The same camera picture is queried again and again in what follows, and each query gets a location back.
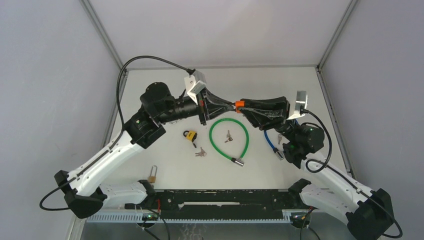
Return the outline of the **orange black padlock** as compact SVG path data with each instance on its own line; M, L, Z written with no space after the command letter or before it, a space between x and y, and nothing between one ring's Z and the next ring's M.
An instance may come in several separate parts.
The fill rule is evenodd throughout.
M235 101L235 102L231 102L229 105L230 105L231 107L233 107L233 110L234 110L236 113L241 114L241 113L242 113L242 108L244 108L244 107L245 107L245 101L244 101L244 100L237 100L237 101Z

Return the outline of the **blue lock silver keys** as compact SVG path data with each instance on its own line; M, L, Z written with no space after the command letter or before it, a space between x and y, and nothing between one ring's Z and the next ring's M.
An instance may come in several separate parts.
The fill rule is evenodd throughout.
M278 144L280 145L281 142L282 142L282 140L283 140L283 135L282 134L278 134L277 140L278 140Z

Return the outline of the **green lock silver keys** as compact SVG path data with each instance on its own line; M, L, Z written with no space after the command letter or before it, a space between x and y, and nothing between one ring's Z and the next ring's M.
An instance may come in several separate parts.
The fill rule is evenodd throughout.
M227 139L226 139L225 143L231 142L233 140L231 133L230 133L230 130L227 131L226 138Z

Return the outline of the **yellow tag padlock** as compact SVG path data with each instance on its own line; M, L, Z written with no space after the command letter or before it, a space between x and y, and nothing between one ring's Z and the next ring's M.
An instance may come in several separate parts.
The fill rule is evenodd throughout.
M195 144L195 140L197 139L198 133L194 130L185 130L183 132L183 136L192 143L194 148L197 148L197 145Z

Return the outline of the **blue cable lock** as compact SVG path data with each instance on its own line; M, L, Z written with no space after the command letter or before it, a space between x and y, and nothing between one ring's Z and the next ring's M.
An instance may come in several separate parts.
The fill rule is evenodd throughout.
M274 146L274 144L272 143L272 141L270 140L267 130L263 131L264 137L266 142L268 143L268 145L270 146L270 148L272 149L272 151L274 152L274 154L278 157L279 160L283 160L284 159L284 151L283 150L279 150L277 147Z

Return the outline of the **brass padlock silver keys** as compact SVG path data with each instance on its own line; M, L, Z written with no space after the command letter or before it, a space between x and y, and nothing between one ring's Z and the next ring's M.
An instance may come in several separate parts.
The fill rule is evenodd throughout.
M205 157L207 155L206 151L200 147L200 151L195 153L196 157Z

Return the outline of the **green cable lock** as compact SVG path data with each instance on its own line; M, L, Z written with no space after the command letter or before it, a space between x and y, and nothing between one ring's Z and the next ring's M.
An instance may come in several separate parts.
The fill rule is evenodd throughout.
M215 140L214 140L214 130L215 130L215 128L219 125L219 124L221 124L221 123L224 123L224 122L231 122L231 123L234 123L234 124L237 124L242 130L243 130L243 132L244 132L244 136L245 136L245 141L244 141L244 147L243 147L243 149L242 149L242 152L241 152L241 154L239 155L239 157L234 157L234 156L231 156L231 155L229 155L227 152L225 152L225 151L223 151L216 143L215 143ZM240 167L243 167L244 165L245 165L245 162L243 161L243 158L245 157L245 155L247 154L247 152L248 152L248 149L249 149L249 145L250 145L250 135L249 135L249 131L248 131L248 129L247 129L247 127L241 122L241 121L239 121L239 120L237 120L237 119L234 119L234 118L221 118L221 119L219 119L219 120L217 120L217 121L215 121L212 125L211 125L211 127L210 127L210 129L209 129L209 132L208 132L208 139L209 139L209 142L210 142L210 144L211 144L211 146L213 147L213 149L218 153L218 154L220 154L222 157L224 157L225 159L227 159L227 160L229 160L229 161L231 161L233 164L235 164L235 165L238 165L238 166L240 166Z

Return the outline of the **large brass padlock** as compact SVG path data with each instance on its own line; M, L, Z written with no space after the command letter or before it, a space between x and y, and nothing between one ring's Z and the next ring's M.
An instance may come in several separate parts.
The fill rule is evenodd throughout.
M179 119L172 120L172 121L169 121L167 123L173 125L173 124L176 124L177 122L179 122Z

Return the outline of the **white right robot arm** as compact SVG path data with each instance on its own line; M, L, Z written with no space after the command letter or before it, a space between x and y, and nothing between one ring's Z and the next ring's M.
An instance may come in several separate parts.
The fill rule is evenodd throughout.
M330 164L331 152L321 154L330 134L324 123L297 123L309 113L308 96L303 93L294 103L285 97L253 100L241 99L235 109L253 127L262 131L273 129L284 138L282 152L287 162L310 174L327 188L322 192L306 179L293 185L289 203L295 208L304 205L322 210L343 222L358 240L376 240L396 225L390 195L383 189L373 190Z

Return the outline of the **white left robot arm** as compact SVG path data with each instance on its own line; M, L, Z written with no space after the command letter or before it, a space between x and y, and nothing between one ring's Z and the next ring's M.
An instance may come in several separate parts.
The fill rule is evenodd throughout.
M189 96L175 98L163 82L150 84L140 96L140 109L123 124L121 132L79 168L61 170L56 183L64 193L69 209L79 218L88 218L104 208L140 204L149 209L157 196L147 180L124 185L102 182L125 161L151 146L166 130L165 123L199 116L202 124L223 113L234 111L234 103L213 95L206 88L194 102Z

